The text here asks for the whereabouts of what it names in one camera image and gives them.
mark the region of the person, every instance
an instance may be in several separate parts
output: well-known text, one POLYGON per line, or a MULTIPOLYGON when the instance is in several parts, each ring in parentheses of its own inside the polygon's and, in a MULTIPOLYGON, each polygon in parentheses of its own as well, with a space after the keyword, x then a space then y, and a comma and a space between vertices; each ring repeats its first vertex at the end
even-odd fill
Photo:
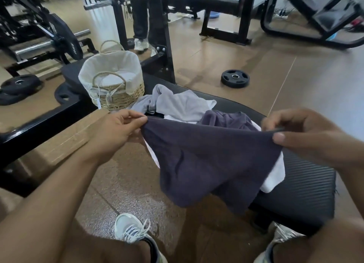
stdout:
MULTIPOLYGON (((109 114, 98 133, 52 173, 0 223, 1 263, 166 263, 154 240, 131 214, 115 222, 116 240, 85 234, 75 214, 99 165, 127 141, 143 143, 147 117, 132 110, 109 114)), ((309 109, 273 112, 263 130, 283 127, 273 141, 302 158, 335 168, 364 216, 364 142, 309 109)), ((255 263, 364 262, 363 220, 331 220, 307 238, 277 224, 255 263)))
MULTIPOLYGON (((134 50, 144 52, 151 50, 151 57, 157 54, 154 47, 152 30, 148 35, 148 0, 132 0, 133 29, 134 29, 134 50)), ((152 15, 149 15, 149 24, 153 23, 152 15)))

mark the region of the white sneaker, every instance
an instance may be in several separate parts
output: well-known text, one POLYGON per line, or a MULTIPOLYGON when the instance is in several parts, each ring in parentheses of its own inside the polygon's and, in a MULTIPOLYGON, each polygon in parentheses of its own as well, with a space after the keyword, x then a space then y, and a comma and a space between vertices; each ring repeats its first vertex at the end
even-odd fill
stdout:
POLYGON ((155 49, 155 47, 150 46, 149 49, 151 51, 150 57, 153 57, 154 55, 157 54, 157 50, 155 49))
POLYGON ((149 48, 148 39, 140 40, 138 38, 134 39, 134 50, 145 51, 149 48))
POLYGON ((286 242, 289 239, 304 236, 298 232, 295 232, 292 229, 285 227, 284 225, 280 225, 274 223, 277 227, 275 229, 274 238, 268 245, 267 249, 262 252, 255 260, 254 263, 271 263, 271 253, 275 244, 286 242))
POLYGON ((140 220, 136 216, 129 213, 120 214, 116 218, 114 225, 114 233, 115 233, 115 238, 117 240, 121 240, 126 243, 132 244, 144 238, 148 238, 148 240, 152 242, 152 244, 158 251, 156 263, 168 263, 164 255, 158 250, 157 243, 148 234, 149 229, 150 229, 149 219, 146 219, 144 224, 142 224, 142 222, 140 222, 140 220))

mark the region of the black pants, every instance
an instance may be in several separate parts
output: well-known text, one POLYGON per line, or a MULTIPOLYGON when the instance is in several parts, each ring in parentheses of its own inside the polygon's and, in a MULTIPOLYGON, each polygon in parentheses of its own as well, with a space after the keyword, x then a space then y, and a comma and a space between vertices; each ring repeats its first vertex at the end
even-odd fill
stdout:
MULTIPOLYGON (((155 45, 152 32, 148 34, 148 0, 132 0, 131 7, 134 21, 134 38, 143 40, 148 37, 149 43, 155 45)), ((149 16, 149 24, 152 24, 151 16, 149 16)))

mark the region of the hand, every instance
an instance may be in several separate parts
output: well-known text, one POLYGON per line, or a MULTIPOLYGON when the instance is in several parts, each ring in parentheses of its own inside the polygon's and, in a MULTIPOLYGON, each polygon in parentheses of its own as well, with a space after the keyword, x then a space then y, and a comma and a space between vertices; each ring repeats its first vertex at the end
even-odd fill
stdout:
POLYGON ((309 109, 287 109, 271 113, 262 130, 283 127, 273 141, 300 157, 336 169, 364 166, 364 143, 349 136, 332 121, 309 109))
POLYGON ((99 164, 109 161, 129 139, 140 136, 140 127, 147 120, 145 115, 127 109, 108 114, 96 134, 85 145, 84 152, 99 164))

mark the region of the purple towel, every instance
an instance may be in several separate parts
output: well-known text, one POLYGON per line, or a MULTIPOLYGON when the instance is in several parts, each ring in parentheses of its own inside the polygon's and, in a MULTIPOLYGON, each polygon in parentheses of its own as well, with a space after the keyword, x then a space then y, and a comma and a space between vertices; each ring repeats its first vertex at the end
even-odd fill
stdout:
POLYGON ((244 213, 277 161, 272 132, 257 131, 243 113, 207 111, 200 124, 149 117, 145 141, 161 167, 161 190, 180 207, 209 193, 244 213))

